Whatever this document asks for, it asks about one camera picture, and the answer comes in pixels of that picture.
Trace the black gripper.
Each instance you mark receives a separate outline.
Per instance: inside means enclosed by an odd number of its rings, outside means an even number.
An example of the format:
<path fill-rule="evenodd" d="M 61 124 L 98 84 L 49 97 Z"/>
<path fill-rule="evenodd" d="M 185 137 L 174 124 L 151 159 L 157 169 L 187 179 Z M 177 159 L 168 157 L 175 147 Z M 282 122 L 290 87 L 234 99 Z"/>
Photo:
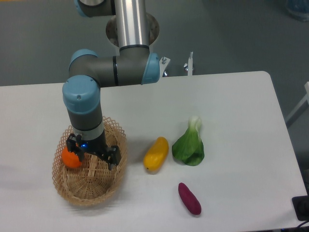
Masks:
<path fill-rule="evenodd" d="M 67 150 L 73 152 L 79 161 L 84 161 L 85 153 L 99 157 L 107 163 L 109 171 L 114 166 L 118 166 L 121 161 L 120 148 L 117 145 L 110 147 L 106 145 L 105 131 L 93 140 L 84 140 L 80 134 L 71 133 L 66 139 L 66 146 Z"/>

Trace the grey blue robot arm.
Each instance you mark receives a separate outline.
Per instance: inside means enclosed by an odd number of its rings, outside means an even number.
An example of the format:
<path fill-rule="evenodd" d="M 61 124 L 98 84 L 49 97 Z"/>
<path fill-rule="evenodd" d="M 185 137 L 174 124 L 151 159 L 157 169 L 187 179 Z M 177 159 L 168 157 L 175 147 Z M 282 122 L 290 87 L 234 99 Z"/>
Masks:
<path fill-rule="evenodd" d="M 84 17 L 114 15 L 119 55 L 100 58 L 81 49 L 70 60 L 69 78 L 62 87 L 73 132 L 67 149 L 79 161 L 85 154 L 97 156 L 109 169 L 121 161 L 120 149 L 106 144 L 100 104 L 103 87 L 144 85 L 160 79 L 159 57 L 150 52 L 150 29 L 142 0 L 77 0 L 75 7 Z"/>

